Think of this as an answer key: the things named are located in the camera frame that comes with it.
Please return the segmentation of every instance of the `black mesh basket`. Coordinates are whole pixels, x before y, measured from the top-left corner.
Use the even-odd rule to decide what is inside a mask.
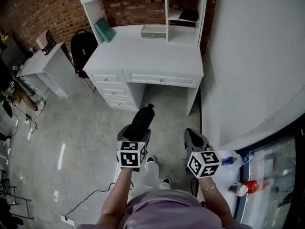
[[[47,38],[47,41],[48,41],[48,44],[47,46],[42,49],[41,51],[43,52],[44,55],[48,55],[51,50],[55,47],[56,45],[56,41],[54,40],[54,38],[52,37],[50,31],[48,30],[47,33],[46,33],[46,38]]]

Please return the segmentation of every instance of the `gold bracelet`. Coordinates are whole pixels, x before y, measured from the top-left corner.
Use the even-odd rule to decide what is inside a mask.
[[[202,192],[207,192],[207,191],[212,190],[214,187],[216,187],[216,183],[215,183],[215,182],[214,182],[214,186],[212,186],[211,188],[206,189],[206,190],[202,190],[202,189],[201,189],[201,191],[202,191]]]

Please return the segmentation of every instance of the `forearm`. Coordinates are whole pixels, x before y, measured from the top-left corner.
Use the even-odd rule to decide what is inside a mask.
[[[212,178],[201,178],[199,179],[199,185],[201,190],[207,190],[214,186]],[[232,223],[235,223],[232,217],[230,207],[222,194],[219,192],[217,187],[209,191],[203,192],[206,208],[218,215],[222,221],[223,227],[227,227]]]
[[[113,189],[108,195],[102,207],[102,215],[123,217],[127,205],[127,199],[132,179],[132,169],[122,169]]]

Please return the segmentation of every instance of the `backpack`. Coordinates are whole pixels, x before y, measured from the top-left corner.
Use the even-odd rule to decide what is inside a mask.
[[[82,69],[97,46],[98,43],[95,36],[86,30],[80,29],[72,37],[71,54],[74,62],[75,73],[78,74],[79,77],[88,78],[88,75]]]

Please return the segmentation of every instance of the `purple shirt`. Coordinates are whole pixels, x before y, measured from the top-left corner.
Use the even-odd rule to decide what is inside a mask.
[[[132,199],[120,229],[222,229],[220,218],[203,208],[199,201],[187,192],[155,190]],[[98,225],[79,225],[77,229],[108,229]],[[236,223],[230,229],[251,229]]]

